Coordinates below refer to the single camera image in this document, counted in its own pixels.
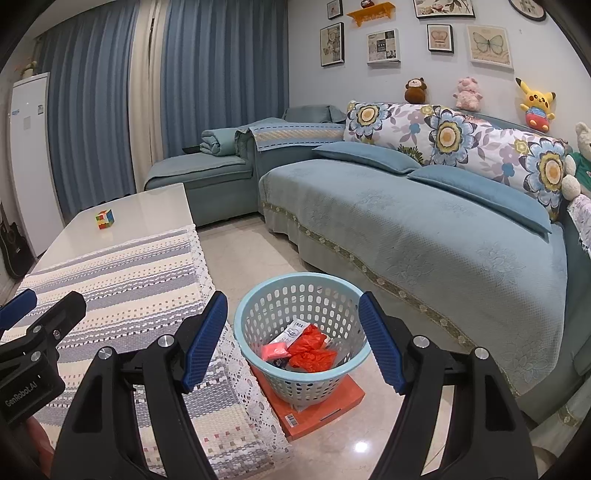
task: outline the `figurine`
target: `figurine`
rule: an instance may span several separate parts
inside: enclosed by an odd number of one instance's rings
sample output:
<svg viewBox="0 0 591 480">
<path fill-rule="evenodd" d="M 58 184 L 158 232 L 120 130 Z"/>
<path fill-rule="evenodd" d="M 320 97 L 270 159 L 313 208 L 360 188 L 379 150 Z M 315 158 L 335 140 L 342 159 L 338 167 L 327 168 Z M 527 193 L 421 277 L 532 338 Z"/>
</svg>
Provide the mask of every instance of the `figurine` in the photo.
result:
<svg viewBox="0 0 591 480">
<path fill-rule="evenodd" d="M 483 96 L 480 94 L 478 81 L 474 77 L 458 80 L 457 91 L 458 93 L 453 94 L 457 98 L 456 108 L 470 112 L 480 112 L 480 101 Z"/>
<path fill-rule="evenodd" d="M 406 84 L 406 92 L 404 93 L 404 99 L 408 103 L 422 104 L 427 101 L 427 84 L 424 78 L 409 80 Z"/>
<path fill-rule="evenodd" d="M 515 79 L 515 81 L 525 93 L 525 103 L 522 103 L 520 107 L 525 112 L 526 125 L 538 132 L 548 133 L 550 120 L 556 118 L 555 114 L 550 113 L 550 105 L 556 99 L 556 94 L 531 90 L 523 80 Z"/>
</svg>

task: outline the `monkey plush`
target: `monkey plush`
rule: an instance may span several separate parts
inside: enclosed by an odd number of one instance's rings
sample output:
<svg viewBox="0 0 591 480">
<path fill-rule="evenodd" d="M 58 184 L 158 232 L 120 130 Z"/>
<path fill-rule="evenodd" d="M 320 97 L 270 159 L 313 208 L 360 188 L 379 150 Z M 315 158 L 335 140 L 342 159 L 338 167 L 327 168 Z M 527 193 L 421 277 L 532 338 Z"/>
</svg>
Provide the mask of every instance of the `monkey plush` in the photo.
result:
<svg viewBox="0 0 591 480">
<path fill-rule="evenodd" d="M 427 84 L 424 78 L 409 80 L 406 84 L 406 90 L 404 99 L 408 103 L 425 103 L 427 101 L 427 95 L 425 95 Z"/>
</svg>

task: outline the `blue curtain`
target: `blue curtain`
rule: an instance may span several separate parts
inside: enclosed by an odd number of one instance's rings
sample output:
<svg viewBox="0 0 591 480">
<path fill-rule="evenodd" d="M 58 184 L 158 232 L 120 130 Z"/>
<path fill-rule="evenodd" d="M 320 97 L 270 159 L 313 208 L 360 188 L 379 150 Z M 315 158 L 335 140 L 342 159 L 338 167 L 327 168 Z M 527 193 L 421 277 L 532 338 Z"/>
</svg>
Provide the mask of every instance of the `blue curtain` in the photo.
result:
<svg viewBox="0 0 591 480">
<path fill-rule="evenodd" d="M 41 36 L 49 72 L 48 141 L 64 220 L 135 193 L 128 126 L 137 0 L 83 12 Z"/>
<path fill-rule="evenodd" d="M 288 106 L 287 0 L 170 0 L 161 71 L 164 157 Z"/>
</svg>

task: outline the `floral cushion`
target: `floral cushion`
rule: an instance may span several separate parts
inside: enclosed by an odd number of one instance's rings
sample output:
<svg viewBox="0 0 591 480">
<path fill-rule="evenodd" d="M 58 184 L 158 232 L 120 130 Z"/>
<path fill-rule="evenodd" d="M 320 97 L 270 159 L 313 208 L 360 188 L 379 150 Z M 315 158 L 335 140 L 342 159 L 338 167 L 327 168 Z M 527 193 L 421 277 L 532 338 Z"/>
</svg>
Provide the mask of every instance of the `floral cushion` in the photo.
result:
<svg viewBox="0 0 591 480">
<path fill-rule="evenodd" d="M 562 201 L 563 140 L 489 122 L 438 105 L 351 102 L 345 140 L 406 153 L 421 165 L 459 167 L 524 192 L 552 220 Z"/>
</svg>

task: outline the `pink package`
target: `pink package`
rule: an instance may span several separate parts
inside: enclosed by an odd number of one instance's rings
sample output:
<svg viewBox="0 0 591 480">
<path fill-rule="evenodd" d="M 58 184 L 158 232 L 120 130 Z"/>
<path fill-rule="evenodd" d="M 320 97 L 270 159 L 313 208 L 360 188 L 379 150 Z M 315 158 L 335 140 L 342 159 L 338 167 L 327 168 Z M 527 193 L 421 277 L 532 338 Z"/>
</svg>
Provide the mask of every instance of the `pink package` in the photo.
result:
<svg viewBox="0 0 591 480">
<path fill-rule="evenodd" d="M 291 357 L 291 355 L 287 351 L 287 344 L 285 342 L 269 343 L 268 345 L 263 345 L 261 347 L 261 358 L 265 362 L 289 357 Z"/>
</svg>

